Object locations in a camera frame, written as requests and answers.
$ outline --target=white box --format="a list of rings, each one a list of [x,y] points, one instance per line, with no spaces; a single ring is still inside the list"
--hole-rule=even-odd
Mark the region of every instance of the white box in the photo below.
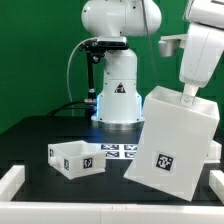
[[[48,145],[48,163],[68,179],[105,172],[105,152],[85,141]]]
[[[126,178],[191,201],[219,121],[215,102],[156,87],[145,99],[146,121]]]

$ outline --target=table surface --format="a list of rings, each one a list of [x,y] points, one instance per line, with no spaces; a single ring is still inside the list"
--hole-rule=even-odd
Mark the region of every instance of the table surface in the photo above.
[[[112,131],[91,127],[82,117],[27,117],[0,135],[0,177],[13,165],[25,165],[25,183],[13,201],[135,203],[164,205],[223,205],[208,186],[205,164],[192,202],[171,196],[123,177],[130,160],[107,160],[106,172],[69,180],[48,164],[48,144],[84,140],[89,143],[137,144],[141,130]],[[215,141],[224,144],[217,130]]]

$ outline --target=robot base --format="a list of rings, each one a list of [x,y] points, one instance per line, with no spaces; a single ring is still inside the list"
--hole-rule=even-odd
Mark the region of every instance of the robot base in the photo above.
[[[109,122],[104,122],[100,121],[96,115],[93,115],[91,118],[92,126],[98,127],[98,128],[103,128],[103,129],[109,129],[109,130],[133,130],[133,129],[138,129],[142,128],[145,119],[140,118],[139,121],[133,122],[133,123],[109,123]]]

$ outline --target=white platform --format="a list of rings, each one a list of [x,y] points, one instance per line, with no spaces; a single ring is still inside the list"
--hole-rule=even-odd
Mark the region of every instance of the white platform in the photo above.
[[[224,173],[221,170],[211,170],[209,186],[224,204]]]

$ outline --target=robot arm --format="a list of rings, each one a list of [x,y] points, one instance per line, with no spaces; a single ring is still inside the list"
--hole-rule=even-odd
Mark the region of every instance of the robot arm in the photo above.
[[[82,22],[107,48],[103,90],[97,97],[92,124],[115,130],[141,127],[144,118],[141,96],[136,89],[137,56],[131,49],[111,51],[108,45],[122,36],[156,32],[161,23],[158,6],[152,0],[90,0],[83,8]]]
[[[191,106],[198,88],[210,80],[224,50],[224,1],[189,0],[185,18],[191,24],[180,69],[180,80],[185,83],[181,103]]]
[[[161,12],[152,0],[91,0],[82,11],[82,22],[94,36],[144,36],[146,35],[142,9],[149,33],[161,24]]]

